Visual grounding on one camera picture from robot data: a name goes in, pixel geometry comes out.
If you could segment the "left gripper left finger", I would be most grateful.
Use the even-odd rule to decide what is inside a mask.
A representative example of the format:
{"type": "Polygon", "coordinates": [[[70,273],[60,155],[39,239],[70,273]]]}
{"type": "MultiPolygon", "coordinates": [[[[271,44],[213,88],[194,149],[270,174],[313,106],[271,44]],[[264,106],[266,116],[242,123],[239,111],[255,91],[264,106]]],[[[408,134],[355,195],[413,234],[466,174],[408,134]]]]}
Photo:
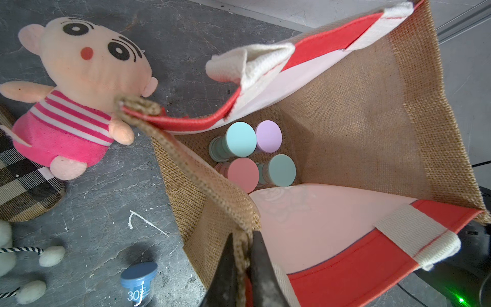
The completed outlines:
{"type": "Polygon", "coordinates": [[[226,240],[212,283],[199,307],[236,307],[237,294],[237,267],[231,233],[226,240]]]}

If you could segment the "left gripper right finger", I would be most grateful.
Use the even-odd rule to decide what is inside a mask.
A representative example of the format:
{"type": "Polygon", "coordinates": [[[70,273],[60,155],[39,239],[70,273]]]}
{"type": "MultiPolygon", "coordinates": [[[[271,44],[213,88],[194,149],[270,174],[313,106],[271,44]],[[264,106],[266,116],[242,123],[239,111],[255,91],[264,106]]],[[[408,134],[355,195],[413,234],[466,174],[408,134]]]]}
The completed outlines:
{"type": "Polygon", "coordinates": [[[290,306],[274,272],[261,232],[253,232],[249,258],[247,306],[290,306]]]}

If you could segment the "pink hourglass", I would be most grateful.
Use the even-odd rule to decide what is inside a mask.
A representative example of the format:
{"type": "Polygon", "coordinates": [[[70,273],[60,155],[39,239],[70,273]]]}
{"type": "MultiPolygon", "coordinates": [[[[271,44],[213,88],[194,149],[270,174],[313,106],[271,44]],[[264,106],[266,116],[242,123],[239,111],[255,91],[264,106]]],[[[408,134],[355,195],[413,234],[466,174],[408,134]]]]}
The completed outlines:
{"type": "Polygon", "coordinates": [[[242,157],[232,162],[221,162],[214,169],[246,193],[253,192],[259,182],[260,174],[258,167],[249,158],[242,157]]]}

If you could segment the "green small hourglass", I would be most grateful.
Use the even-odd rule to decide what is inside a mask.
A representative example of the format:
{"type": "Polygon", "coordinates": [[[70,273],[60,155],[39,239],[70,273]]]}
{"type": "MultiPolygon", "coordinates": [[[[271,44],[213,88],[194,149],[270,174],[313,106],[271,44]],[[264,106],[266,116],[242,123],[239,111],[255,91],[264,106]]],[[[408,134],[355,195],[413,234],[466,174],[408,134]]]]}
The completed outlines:
{"type": "Polygon", "coordinates": [[[266,163],[256,163],[259,171],[257,187],[274,185],[277,187],[288,187],[296,178],[296,167],[294,161],[285,154],[278,154],[266,163]]]}

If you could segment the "large green hourglass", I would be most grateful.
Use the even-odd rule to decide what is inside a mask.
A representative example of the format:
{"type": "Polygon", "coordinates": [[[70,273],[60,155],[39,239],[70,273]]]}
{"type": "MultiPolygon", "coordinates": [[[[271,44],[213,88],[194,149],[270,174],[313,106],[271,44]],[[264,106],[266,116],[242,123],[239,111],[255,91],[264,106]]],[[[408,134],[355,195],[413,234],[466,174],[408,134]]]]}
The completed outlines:
{"type": "Polygon", "coordinates": [[[256,133],[252,126],[245,122],[230,125],[225,135],[214,138],[208,153],[216,162],[226,162],[232,157],[249,157],[257,146],[256,133]]]}

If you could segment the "purple hourglass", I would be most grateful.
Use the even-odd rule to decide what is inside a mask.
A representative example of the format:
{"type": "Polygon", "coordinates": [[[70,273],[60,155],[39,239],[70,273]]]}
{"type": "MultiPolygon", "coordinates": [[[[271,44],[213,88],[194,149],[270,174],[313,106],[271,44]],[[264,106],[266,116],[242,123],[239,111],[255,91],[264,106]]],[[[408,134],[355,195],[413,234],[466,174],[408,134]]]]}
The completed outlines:
{"type": "Polygon", "coordinates": [[[265,153],[274,153],[281,147],[283,135],[279,125],[271,120],[260,122],[256,129],[256,150],[265,153]]]}

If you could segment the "red canvas jute bag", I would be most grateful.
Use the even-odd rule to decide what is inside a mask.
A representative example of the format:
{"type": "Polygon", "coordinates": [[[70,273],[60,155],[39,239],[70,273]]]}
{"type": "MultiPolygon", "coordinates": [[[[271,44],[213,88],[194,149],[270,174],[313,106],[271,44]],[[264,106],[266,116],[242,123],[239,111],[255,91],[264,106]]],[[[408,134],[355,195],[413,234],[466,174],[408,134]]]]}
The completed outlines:
{"type": "Polygon", "coordinates": [[[490,223],[453,110],[428,1],[404,1],[277,44],[215,55],[209,78],[238,88],[214,114],[167,116],[115,99],[150,136],[184,241],[208,290],[229,234],[236,306],[247,306],[253,232],[290,306],[364,306],[454,256],[469,222],[490,223]],[[246,193],[218,173],[210,142],[275,121],[292,185],[246,193]]]}

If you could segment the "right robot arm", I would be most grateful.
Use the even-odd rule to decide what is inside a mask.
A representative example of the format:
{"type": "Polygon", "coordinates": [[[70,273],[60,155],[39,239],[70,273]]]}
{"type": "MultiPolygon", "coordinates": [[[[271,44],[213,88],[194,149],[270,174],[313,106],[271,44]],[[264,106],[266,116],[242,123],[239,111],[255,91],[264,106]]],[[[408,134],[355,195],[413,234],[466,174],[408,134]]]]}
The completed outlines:
{"type": "Polygon", "coordinates": [[[458,237],[457,254],[416,276],[441,294],[446,306],[490,306],[490,224],[471,221],[458,237]]]}

